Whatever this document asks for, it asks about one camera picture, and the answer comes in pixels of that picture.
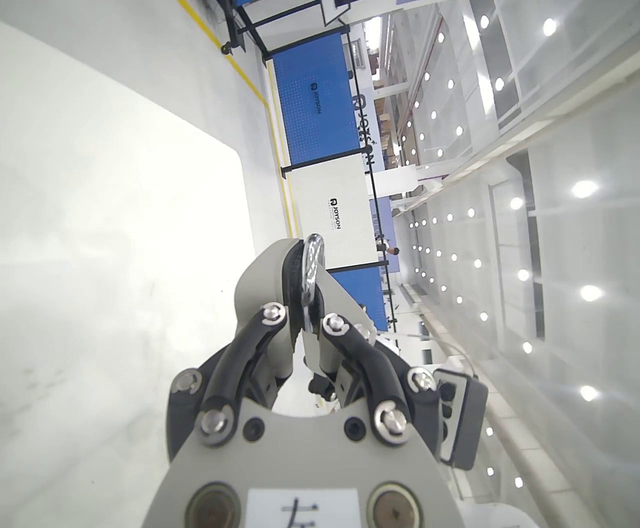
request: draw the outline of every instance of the blue partition panel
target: blue partition panel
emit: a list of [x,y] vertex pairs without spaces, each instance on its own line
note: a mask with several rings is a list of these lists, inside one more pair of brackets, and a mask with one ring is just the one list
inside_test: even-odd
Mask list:
[[[369,200],[369,205],[371,206],[371,218],[373,218],[373,230],[376,234],[376,238],[380,238],[378,215],[376,214],[376,202]],[[382,224],[382,232],[385,235],[385,239],[389,241],[390,247],[397,248],[394,217],[391,215],[391,198],[388,196],[378,198],[378,209],[380,210],[380,223]],[[378,260],[382,260],[382,255],[378,256]],[[389,268],[389,273],[400,271],[400,262],[398,261],[398,257],[387,254],[387,260],[389,262],[387,266]]]
[[347,290],[357,303],[367,307],[367,315],[378,330],[388,330],[385,300],[382,296],[379,268],[338,271],[331,276]]
[[273,57],[291,163],[360,148],[339,33]]

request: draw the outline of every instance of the yellow floor line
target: yellow floor line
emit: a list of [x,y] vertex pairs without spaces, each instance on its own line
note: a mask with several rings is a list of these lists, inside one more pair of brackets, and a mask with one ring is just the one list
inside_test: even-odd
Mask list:
[[[200,29],[205,32],[205,34],[209,37],[211,42],[213,42],[218,49],[222,48],[222,44],[218,40],[218,37],[216,37],[216,35],[213,34],[213,32],[209,29],[207,24],[205,24],[204,20],[202,20],[200,18],[199,14],[196,13],[196,11],[193,9],[193,7],[191,7],[191,5],[187,2],[187,0],[178,0],[178,3],[182,6],[182,8],[185,11],[187,11],[189,16],[193,19],[193,21],[196,24],[198,24],[198,26],[200,26]],[[240,66],[238,66],[238,63],[235,61],[235,59],[231,55],[224,55],[224,57],[233,66],[233,69],[238,73],[238,75],[240,75],[240,77],[242,77],[243,81],[246,82],[246,84],[249,86],[249,88],[251,88],[251,90],[255,94],[255,96],[258,99],[260,99],[260,101],[262,101],[262,104],[268,107],[267,102],[265,101],[265,99],[262,96],[262,94],[258,91],[258,89],[255,87],[255,85],[251,82],[251,79],[249,79],[249,77],[242,71],[242,68]]]
[[[269,73],[269,83],[271,85],[271,98],[273,100],[273,108],[274,110],[278,109],[278,104],[276,102],[276,91],[273,86],[273,73],[271,68],[269,68],[269,63],[267,64],[267,72]],[[282,127],[280,126],[280,120],[277,119],[278,122],[278,134],[280,135],[280,148],[282,150],[282,155],[284,156],[284,162],[287,163],[287,149],[284,147],[284,137],[282,136]],[[298,231],[298,217],[296,215],[296,206],[293,203],[293,191],[291,190],[291,179],[287,179],[287,184],[289,185],[289,197],[291,198],[291,209],[293,210],[293,223],[296,226],[296,236],[300,238],[300,232]],[[287,207],[287,217],[289,216],[289,208]]]
[[[215,44],[218,49],[222,48],[222,44],[220,43],[220,41],[218,40],[216,35],[213,34],[213,32],[209,29],[209,27],[204,22],[204,20],[202,20],[200,18],[199,14],[196,13],[196,11],[193,9],[193,7],[191,7],[191,5],[187,2],[187,0],[178,0],[178,3],[187,12],[187,14],[193,19],[193,21],[196,24],[198,24],[198,27],[202,31],[204,31],[204,33],[209,37],[209,40],[211,42],[213,42],[213,44]],[[271,117],[271,110],[269,110],[269,104],[267,103],[266,99],[262,96],[262,94],[258,91],[258,89],[255,87],[255,85],[251,82],[251,79],[249,79],[249,77],[242,71],[242,68],[238,65],[238,63],[234,60],[234,58],[231,57],[231,55],[224,55],[224,57],[229,61],[229,63],[233,67],[233,69],[238,73],[238,75],[240,75],[242,80],[247,84],[247,86],[249,86],[249,88],[251,88],[251,91],[255,94],[255,96],[262,102],[264,107],[267,109],[267,114],[269,115],[269,126],[271,127],[271,135],[273,137],[273,143],[275,145],[275,143],[277,141],[277,138],[276,138],[275,130],[273,128],[273,119]],[[278,163],[278,175],[277,175],[277,177],[278,177],[278,180],[280,181],[280,189],[282,190],[282,198],[284,199],[285,210],[287,211],[287,224],[288,224],[288,227],[289,227],[289,237],[293,237],[293,228],[291,226],[291,217],[289,215],[289,206],[288,206],[288,201],[287,201],[287,193],[285,192],[284,183],[282,182],[282,175],[280,173],[280,169],[282,168],[282,165],[280,164],[280,156],[278,155],[277,147],[276,147],[276,161]],[[291,193],[291,183],[289,183],[289,193]],[[291,208],[293,209],[294,222],[295,222],[295,225],[296,225],[296,234],[297,234],[298,233],[298,222],[295,220],[296,209],[293,206],[293,195],[290,194],[290,196],[291,196],[291,200],[292,200]]]

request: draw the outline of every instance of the white label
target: white label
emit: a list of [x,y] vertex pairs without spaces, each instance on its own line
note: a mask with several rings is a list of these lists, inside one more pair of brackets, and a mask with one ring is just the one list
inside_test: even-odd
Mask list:
[[358,490],[249,490],[246,528],[360,527]]

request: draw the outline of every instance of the joyson logo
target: joyson logo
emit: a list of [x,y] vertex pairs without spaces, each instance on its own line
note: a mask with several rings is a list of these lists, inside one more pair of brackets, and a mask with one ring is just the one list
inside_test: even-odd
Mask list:
[[338,210],[338,199],[329,200],[329,218],[331,219],[331,229],[340,229],[340,211]]
[[314,93],[314,102],[316,104],[316,113],[317,114],[321,114],[322,113],[322,107],[320,106],[320,95],[318,94],[318,85],[317,85],[317,83],[311,83],[311,86],[309,86],[309,88],[311,88],[311,91]]

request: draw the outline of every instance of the person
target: person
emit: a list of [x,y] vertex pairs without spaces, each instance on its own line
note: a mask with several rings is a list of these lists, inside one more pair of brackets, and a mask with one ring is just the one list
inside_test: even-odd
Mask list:
[[393,246],[389,246],[389,241],[388,240],[384,240],[383,242],[380,242],[380,240],[377,240],[376,242],[378,242],[378,244],[376,245],[376,249],[379,252],[386,251],[387,253],[389,253],[391,255],[397,255],[398,253],[400,253],[400,250],[398,248],[394,248]]

